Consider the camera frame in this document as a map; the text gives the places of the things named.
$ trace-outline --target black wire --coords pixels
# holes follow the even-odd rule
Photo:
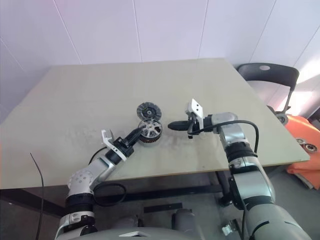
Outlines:
[[[45,198],[45,186],[44,186],[44,178],[42,177],[42,173],[40,171],[40,168],[36,162],[36,160],[34,159],[34,156],[32,156],[31,152],[30,152],[30,156],[36,166],[36,168],[38,169],[38,172],[40,174],[41,177],[41,185],[42,185],[42,194],[41,194],[41,210],[40,210],[40,217],[39,217],[39,223],[38,223],[38,229],[36,231],[36,237],[35,240],[39,239],[39,235],[40,235],[40,229],[41,229],[41,223],[42,223],[42,216],[44,214],[44,198]]]
[[[90,161],[89,161],[89,164],[93,161],[94,157],[95,157],[100,151],[102,151],[103,149],[106,149],[106,148],[107,148],[107,147],[104,146],[104,147],[100,148],[98,151],[96,151],[96,152],[92,155],[92,157],[91,157],[91,159],[90,159]]]
[[[241,240],[245,239],[245,216],[246,216],[246,211],[243,210],[242,214],[242,226],[241,226]]]
[[[216,129],[218,127],[221,127],[221,126],[224,126],[224,125],[229,125],[229,124],[249,124],[249,125],[254,127],[254,130],[255,130],[254,152],[257,153],[258,144],[259,144],[259,129],[258,129],[257,125],[255,125],[252,121],[247,121],[247,120],[225,121],[225,122],[217,123],[217,124],[214,124],[214,125],[206,126],[206,127],[202,128],[200,130],[188,132],[188,134],[189,135],[197,135],[197,134],[199,134],[201,132],[204,132],[206,130],[213,130],[213,129]]]
[[[96,193],[99,189],[102,189],[102,188],[108,188],[108,187],[120,187],[122,188],[123,190],[123,195],[122,197],[116,201],[116,202],[112,202],[112,203],[103,203],[103,202],[99,202],[97,201],[97,198],[96,198]],[[114,206],[114,205],[117,205],[119,203],[121,203],[127,196],[127,189],[125,186],[123,186],[122,184],[120,183],[101,183],[99,185],[97,185],[94,189],[93,189],[93,199],[95,201],[95,203],[101,207],[111,207],[111,206]]]

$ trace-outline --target beige tabletop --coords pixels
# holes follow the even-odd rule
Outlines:
[[[46,186],[65,185],[103,147],[101,130],[125,137],[137,127],[137,106],[157,104],[163,133],[153,147],[134,153],[109,180],[226,170],[228,162],[217,135],[188,139],[168,129],[186,120],[187,102],[195,98],[205,115],[233,112],[257,124],[258,156],[264,166],[306,161],[308,154],[259,100],[254,90],[222,58],[66,65],[53,67],[0,126],[1,188],[41,185],[32,152]],[[243,130],[255,144],[254,130]]]

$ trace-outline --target chair backrest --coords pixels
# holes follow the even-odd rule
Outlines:
[[[264,81],[281,84],[295,90],[299,71],[294,67],[272,63],[247,63],[237,68],[246,81]]]

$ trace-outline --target black cylinder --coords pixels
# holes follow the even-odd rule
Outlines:
[[[249,143],[244,142],[244,141],[239,141],[230,144],[224,149],[226,153],[226,158],[228,159],[228,163],[230,163],[232,160],[241,158],[241,157],[248,157],[248,156],[253,156],[257,157],[257,154],[255,154]]]
[[[94,197],[90,193],[71,195],[65,200],[65,214],[71,214],[80,211],[92,212],[93,208]]]
[[[109,150],[106,154],[105,157],[112,162],[114,165],[117,165],[118,163],[120,163],[120,161],[122,160],[121,157],[116,154],[113,150]]]

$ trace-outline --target orange object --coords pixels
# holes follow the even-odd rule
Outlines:
[[[318,190],[320,188],[320,131],[302,116],[288,115],[288,123],[285,128],[295,138],[304,139],[308,144],[317,147],[316,152],[307,152],[310,156],[309,161],[293,163],[286,171],[289,174],[302,175]]]

